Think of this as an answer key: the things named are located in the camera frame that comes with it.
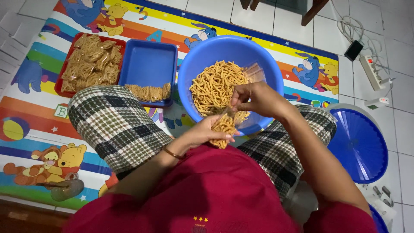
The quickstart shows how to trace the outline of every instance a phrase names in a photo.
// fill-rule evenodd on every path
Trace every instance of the black charger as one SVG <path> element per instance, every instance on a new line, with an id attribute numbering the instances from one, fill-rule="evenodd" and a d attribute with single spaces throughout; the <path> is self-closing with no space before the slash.
<path id="1" fill-rule="evenodd" d="M 356 59 L 356 56 L 358 56 L 358 54 L 361 52 L 362 48 L 363 45 L 361 43 L 358 41 L 353 41 L 344 55 L 349 60 L 354 61 Z"/>

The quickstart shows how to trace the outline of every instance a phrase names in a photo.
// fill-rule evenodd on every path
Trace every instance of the blue lid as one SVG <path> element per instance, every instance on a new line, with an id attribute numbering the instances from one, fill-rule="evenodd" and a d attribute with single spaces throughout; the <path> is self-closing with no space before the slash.
<path id="1" fill-rule="evenodd" d="M 388 166 L 388 150 L 377 126 L 355 110 L 330 112 L 337 120 L 337 131 L 328 149 L 355 183 L 369 184 L 381 178 Z"/>
<path id="2" fill-rule="evenodd" d="M 369 205 L 369 209 L 371 210 L 372 219 L 377 226 L 378 233 L 388 233 L 387 225 L 383 218 L 381 218 L 381 215 L 374 209 L 374 207 L 372 207 L 372 205 Z"/>

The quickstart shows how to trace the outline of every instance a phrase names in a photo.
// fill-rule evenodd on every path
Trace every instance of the electrical cord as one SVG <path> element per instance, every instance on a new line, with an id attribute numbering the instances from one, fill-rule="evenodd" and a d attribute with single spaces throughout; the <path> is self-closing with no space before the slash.
<path id="1" fill-rule="evenodd" d="M 371 51 L 371 57 L 373 58 L 373 63 L 375 64 L 375 66 L 379 67 L 377 70 L 384 70 L 384 72 L 390 76 L 390 69 L 387 66 L 384 66 L 383 63 L 381 62 L 381 59 L 384 59 L 383 57 L 381 57 L 379 55 L 380 52 L 382 52 L 383 50 L 383 46 L 382 44 L 376 40 L 376 39 L 371 39 L 370 37 L 368 37 L 367 35 L 364 34 L 364 28 L 363 25 L 360 21 L 352 18 L 349 15 L 346 16 L 341 16 L 341 14 L 338 12 L 338 9 L 336 9 L 335 4 L 333 2 L 333 0 L 331 0 L 332 2 L 332 6 L 334 7 L 336 13 L 339 15 L 339 17 L 341 18 L 340 21 L 337 22 L 337 27 L 339 29 L 339 31 L 342 33 L 342 35 L 344 35 L 344 37 L 350 42 L 354 42 L 355 40 L 357 40 L 360 44 L 363 45 L 362 50 L 367 50 L 369 49 Z M 379 45 L 379 49 L 376 48 L 374 41 L 376 41 Z M 387 94 L 385 95 L 385 97 L 387 97 L 387 95 L 390 93 L 391 89 L 394 87 L 394 85 L 391 83 L 390 84 L 390 89 L 388 90 Z"/>

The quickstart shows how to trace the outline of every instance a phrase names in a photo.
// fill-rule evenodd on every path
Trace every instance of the copper bracelet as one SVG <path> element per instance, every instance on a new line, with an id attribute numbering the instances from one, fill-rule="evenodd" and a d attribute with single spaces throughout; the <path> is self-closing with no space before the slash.
<path id="1" fill-rule="evenodd" d="M 168 154 L 170 154 L 171 156 L 173 156 L 173 157 L 175 157 L 175 158 L 179 159 L 179 160 L 185 159 L 185 154 L 184 154 L 183 156 L 176 155 L 176 154 L 174 154 L 173 152 L 169 151 L 169 150 L 167 149 L 167 146 L 162 146 L 162 150 L 163 150 L 163 151 L 165 151 L 165 152 L 167 152 L 167 153 L 168 153 Z"/>

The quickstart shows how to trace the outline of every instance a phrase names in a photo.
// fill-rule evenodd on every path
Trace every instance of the checkered trousers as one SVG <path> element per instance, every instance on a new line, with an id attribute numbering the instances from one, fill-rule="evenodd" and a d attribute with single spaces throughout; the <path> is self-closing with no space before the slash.
<path id="1" fill-rule="evenodd" d="M 69 102 L 69 119 L 119 180 L 172 141 L 124 86 L 78 92 Z"/>
<path id="2" fill-rule="evenodd" d="M 334 117 L 321 108 L 296 105 L 323 144 L 328 145 L 336 132 Z M 296 187 L 303 167 L 289 134 L 279 121 L 274 121 L 255 138 L 238 147 L 257 161 L 275 185 L 280 201 Z"/>

